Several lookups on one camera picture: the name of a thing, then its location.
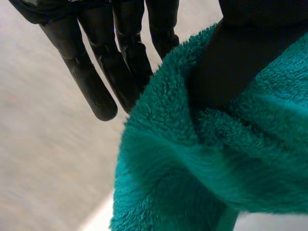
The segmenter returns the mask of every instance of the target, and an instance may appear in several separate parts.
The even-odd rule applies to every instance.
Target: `terry cloth fabric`
[[[172,51],[132,110],[112,231],[231,231],[240,211],[308,213],[308,33],[223,110],[199,111],[186,77],[214,28]]]

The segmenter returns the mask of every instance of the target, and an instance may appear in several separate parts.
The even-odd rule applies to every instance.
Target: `towel fold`
[[[172,51],[132,110],[112,231],[232,231],[241,211],[308,213],[308,33],[222,110],[199,111],[186,77],[214,29]]]

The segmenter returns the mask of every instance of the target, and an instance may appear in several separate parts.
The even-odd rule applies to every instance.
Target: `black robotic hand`
[[[152,75],[141,42],[144,0],[10,0],[30,22],[39,24],[58,49],[97,118],[117,115],[117,105],[92,64],[83,27],[106,79],[129,113]],[[179,0],[146,0],[153,44],[163,59],[179,38],[174,34]],[[115,43],[115,30],[120,51]]]
[[[223,19],[189,78],[199,108],[223,109],[256,75],[308,32],[302,0],[219,0]]]

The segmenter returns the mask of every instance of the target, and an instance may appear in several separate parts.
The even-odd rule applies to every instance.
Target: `teal fleece fabric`
[[[214,28],[172,51],[132,110],[112,231],[231,231],[240,211],[308,213],[308,34],[224,110],[197,111],[186,77]]]

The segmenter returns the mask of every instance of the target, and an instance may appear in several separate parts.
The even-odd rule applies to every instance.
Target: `gray floor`
[[[98,121],[40,28],[7,0],[0,12],[0,230],[76,231],[112,189],[126,115]],[[181,0],[176,31],[220,18],[217,0]],[[146,15],[143,29],[155,69]]]

